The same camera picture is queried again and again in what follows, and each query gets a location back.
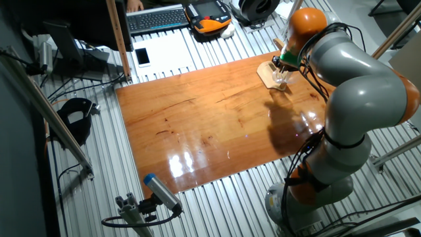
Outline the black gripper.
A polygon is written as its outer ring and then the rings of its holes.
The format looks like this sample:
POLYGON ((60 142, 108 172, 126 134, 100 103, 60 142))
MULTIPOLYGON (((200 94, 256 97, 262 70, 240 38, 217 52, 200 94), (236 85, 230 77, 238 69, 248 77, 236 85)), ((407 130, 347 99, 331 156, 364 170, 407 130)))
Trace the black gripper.
POLYGON ((289 65, 280 59, 280 56, 273 56, 272 63, 280 70, 289 70, 289 65))

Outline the person's bare hand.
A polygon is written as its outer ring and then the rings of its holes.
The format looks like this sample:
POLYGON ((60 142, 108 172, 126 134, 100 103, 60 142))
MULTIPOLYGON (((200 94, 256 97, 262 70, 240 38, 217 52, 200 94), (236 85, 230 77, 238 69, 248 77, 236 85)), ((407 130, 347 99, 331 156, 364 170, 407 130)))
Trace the person's bare hand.
POLYGON ((134 13, 137 11, 143 11, 144 6, 140 0, 127 0, 126 12, 134 13))

